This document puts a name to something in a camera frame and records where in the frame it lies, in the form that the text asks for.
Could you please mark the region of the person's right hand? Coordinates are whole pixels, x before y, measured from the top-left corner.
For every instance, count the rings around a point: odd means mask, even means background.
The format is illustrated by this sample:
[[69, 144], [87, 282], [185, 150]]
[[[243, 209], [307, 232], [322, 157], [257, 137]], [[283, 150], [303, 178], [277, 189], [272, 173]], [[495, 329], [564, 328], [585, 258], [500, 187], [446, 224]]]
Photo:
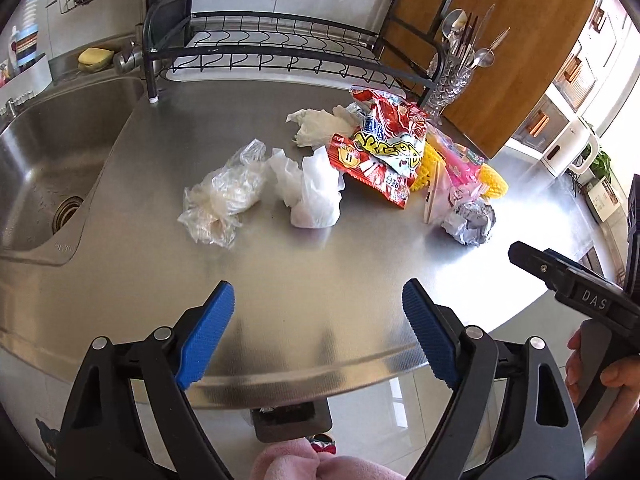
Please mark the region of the person's right hand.
[[[584, 344], [584, 330], [587, 334], [599, 335], [596, 324], [591, 321], [582, 322], [567, 343], [572, 352], [565, 363], [565, 385], [570, 398], [577, 408], [584, 396], [580, 383], [585, 375], [584, 360], [582, 359], [582, 345]], [[586, 439], [593, 438], [594, 451], [588, 460], [587, 471], [592, 474], [618, 443], [623, 434], [634, 420], [639, 409], [639, 356], [624, 356], [600, 373], [600, 386], [603, 388], [603, 398], [597, 402], [597, 424], [590, 422]]]

